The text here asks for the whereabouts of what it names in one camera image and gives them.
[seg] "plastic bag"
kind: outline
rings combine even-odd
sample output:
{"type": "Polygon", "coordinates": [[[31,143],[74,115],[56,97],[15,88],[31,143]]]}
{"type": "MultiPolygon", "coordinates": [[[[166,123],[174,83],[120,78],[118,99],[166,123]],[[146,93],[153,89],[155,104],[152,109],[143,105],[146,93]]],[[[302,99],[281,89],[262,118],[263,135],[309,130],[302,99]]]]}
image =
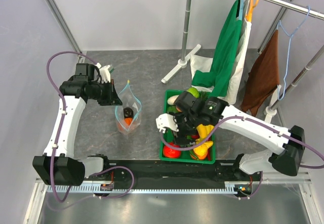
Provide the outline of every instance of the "plastic bag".
{"type": "Polygon", "coordinates": [[[134,96],[131,88],[130,81],[127,81],[127,85],[124,89],[118,94],[118,97],[122,101],[122,106],[116,106],[115,108],[115,116],[116,116],[116,124],[119,132],[128,135],[130,132],[135,130],[141,123],[142,116],[142,104],[141,102],[134,96]],[[132,122],[128,125],[124,118],[124,109],[131,108],[134,112],[134,117],[132,122]]]}

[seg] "orange hanger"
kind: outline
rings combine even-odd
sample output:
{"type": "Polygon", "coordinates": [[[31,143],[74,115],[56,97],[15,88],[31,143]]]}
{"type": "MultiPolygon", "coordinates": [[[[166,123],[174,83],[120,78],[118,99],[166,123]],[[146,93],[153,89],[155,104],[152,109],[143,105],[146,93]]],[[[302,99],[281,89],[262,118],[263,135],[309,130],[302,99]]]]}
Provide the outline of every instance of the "orange hanger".
{"type": "Polygon", "coordinates": [[[251,22],[252,21],[252,13],[253,13],[253,9],[258,5],[259,0],[257,0],[255,2],[255,4],[253,5],[253,1],[250,0],[250,9],[249,9],[249,13],[246,15],[246,19],[251,22]]]}

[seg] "garment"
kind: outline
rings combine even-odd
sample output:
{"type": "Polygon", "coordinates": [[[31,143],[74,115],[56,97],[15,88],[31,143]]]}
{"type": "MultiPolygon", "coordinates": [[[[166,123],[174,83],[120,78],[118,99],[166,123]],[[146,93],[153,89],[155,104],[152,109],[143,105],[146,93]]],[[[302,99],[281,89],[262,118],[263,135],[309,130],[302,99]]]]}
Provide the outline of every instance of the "garment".
{"type": "Polygon", "coordinates": [[[275,91],[279,83],[278,30],[276,30],[249,73],[241,104],[242,111],[250,110],[251,114],[256,116],[259,107],[275,91]]]}
{"type": "MultiPolygon", "coordinates": [[[[228,102],[228,104],[232,105],[236,102],[236,97],[239,89],[239,84],[241,81],[245,57],[248,49],[248,43],[251,33],[251,22],[248,22],[245,18],[246,14],[249,11],[251,0],[246,0],[244,2],[243,8],[243,22],[240,31],[239,42],[236,51],[235,61],[232,67],[232,72],[230,76],[230,80],[228,82],[227,93],[225,97],[219,97],[222,100],[228,102]]],[[[194,77],[197,70],[201,72],[209,72],[212,66],[213,58],[205,58],[201,56],[191,55],[190,58],[190,68],[191,68],[191,76],[194,77]]],[[[205,87],[197,87],[198,90],[211,92],[212,88],[205,87]]]]}
{"type": "Polygon", "coordinates": [[[193,86],[212,87],[210,97],[226,96],[242,27],[243,0],[233,4],[220,33],[209,72],[196,71],[193,86]]]}

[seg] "gray wall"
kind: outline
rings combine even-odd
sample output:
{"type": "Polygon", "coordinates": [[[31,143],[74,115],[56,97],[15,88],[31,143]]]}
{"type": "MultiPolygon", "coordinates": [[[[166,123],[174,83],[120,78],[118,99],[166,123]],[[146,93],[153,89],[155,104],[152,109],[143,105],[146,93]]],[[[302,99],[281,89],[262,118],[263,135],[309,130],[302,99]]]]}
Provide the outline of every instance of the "gray wall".
{"type": "MultiPolygon", "coordinates": [[[[188,48],[214,49],[235,0],[192,0],[188,48]]],[[[81,49],[179,49],[186,0],[56,0],[81,49]]],[[[279,7],[260,1],[250,48],[258,48],[279,7]]]]}
{"type": "MultiPolygon", "coordinates": [[[[313,9],[324,11],[324,0],[295,0],[295,3],[310,5],[313,9]]],[[[283,25],[291,33],[304,19],[304,15],[288,11],[283,25]]],[[[324,21],[309,18],[298,30],[292,40],[288,83],[302,70],[307,62],[324,44],[324,21]]],[[[284,76],[288,49],[288,37],[279,31],[280,75],[284,76]]],[[[300,81],[298,87],[284,99],[281,111],[285,123],[305,129],[306,143],[324,153],[324,55],[313,69],[300,81]]],[[[323,164],[313,153],[305,151],[303,161],[307,164],[323,164]]],[[[324,170],[311,170],[315,193],[313,197],[324,210],[324,170]]]]}
{"type": "MultiPolygon", "coordinates": [[[[46,62],[71,46],[45,0],[1,0],[0,19],[0,223],[12,224],[23,221],[36,178],[32,159],[47,145],[57,114],[46,62]]],[[[54,61],[54,80],[67,79],[75,63],[73,56],[54,61]]]]}

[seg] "white cloth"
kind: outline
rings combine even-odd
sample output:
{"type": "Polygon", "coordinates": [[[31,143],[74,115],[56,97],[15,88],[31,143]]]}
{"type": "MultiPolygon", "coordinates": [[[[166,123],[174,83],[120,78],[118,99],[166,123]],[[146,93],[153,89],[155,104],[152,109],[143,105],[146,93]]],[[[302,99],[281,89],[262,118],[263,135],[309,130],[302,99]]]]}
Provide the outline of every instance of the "white cloth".
{"type": "MultiPolygon", "coordinates": [[[[245,18],[246,14],[249,12],[250,0],[244,2],[243,8],[243,19],[242,19],[242,28],[240,33],[240,39],[237,46],[236,58],[233,64],[233,70],[231,78],[228,83],[227,94],[225,97],[219,97],[222,100],[228,102],[232,105],[236,102],[236,96],[238,93],[239,84],[241,82],[245,56],[248,49],[249,38],[251,33],[251,22],[248,22],[245,18]]],[[[191,55],[190,56],[190,70],[191,70],[191,79],[193,79],[196,70],[201,72],[209,72],[212,66],[213,58],[206,58],[202,56],[191,55]]],[[[213,87],[206,88],[202,86],[194,86],[199,91],[211,92],[213,87]]]]}

